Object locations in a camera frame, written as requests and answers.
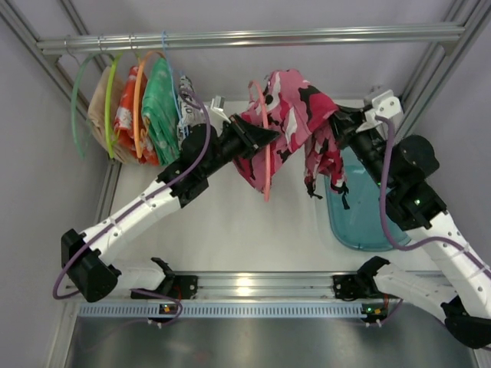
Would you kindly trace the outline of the pink camouflage trousers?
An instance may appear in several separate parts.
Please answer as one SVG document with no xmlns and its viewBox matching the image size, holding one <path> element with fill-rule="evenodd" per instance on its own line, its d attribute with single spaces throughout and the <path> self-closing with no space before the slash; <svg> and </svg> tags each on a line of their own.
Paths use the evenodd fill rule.
<svg viewBox="0 0 491 368">
<path fill-rule="evenodd" d="M 341 196 L 348 209 L 346 175 L 341 150 L 336 143 L 329 119 L 339 108 L 334 101 L 307 81 L 296 69 L 273 71 L 261 97 L 249 95 L 247 109 L 238 114 L 245 122 L 264 126 L 279 137 L 251 159 L 237 159 L 234 164 L 246 182 L 267 193 L 272 177 L 290 156 L 305 151 L 304 184 L 310 197 L 320 198 L 316 190 L 319 175 L 330 179 L 330 188 Z"/>
</svg>

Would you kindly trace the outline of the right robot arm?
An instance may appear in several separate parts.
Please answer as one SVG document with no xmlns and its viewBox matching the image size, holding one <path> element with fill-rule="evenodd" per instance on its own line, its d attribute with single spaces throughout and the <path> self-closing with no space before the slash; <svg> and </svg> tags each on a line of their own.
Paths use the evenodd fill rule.
<svg viewBox="0 0 491 368">
<path fill-rule="evenodd" d="M 337 144 L 350 147 L 377 184 L 383 232 L 398 251 L 423 249 L 449 284 L 438 284 L 404 271 L 380 256 L 355 273 L 336 277 L 338 299 L 355 301 L 384 294 L 419 307 L 441 322 L 461 344 L 490 349 L 490 266 L 457 228 L 447 205 L 427 183 L 440 166 L 428 140 L 410 135 L 394 141 L 394 123 L 376 116 L 387 127 L 387 138 L 369 127 L 362 109 L 339 107 L 331 116 Z"/>
</svg>

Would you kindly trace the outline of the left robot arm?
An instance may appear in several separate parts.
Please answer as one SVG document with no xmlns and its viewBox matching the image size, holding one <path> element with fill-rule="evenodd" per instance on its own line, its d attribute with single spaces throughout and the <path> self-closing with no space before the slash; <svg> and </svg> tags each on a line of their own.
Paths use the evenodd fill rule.
<svg viewBox="0 0 491 368">
<path fill-rule="evenodd" d="M 209 186 L 208 178 L 238 158 L 251 158 L 278 138 L 278 132 L 254 126 L 234 115 L 222 132 L 210 122 L 192 127 L 180 157 L 168 165 L 133 201 L 102 222 L 61 237 L 61 266 L 77 292 L 98 302 L 118 289 L 167 292 L 170 268 L 152 258 L 123 265 L 118 255 L 149 227 L 190 204 Z"/>
</svg>

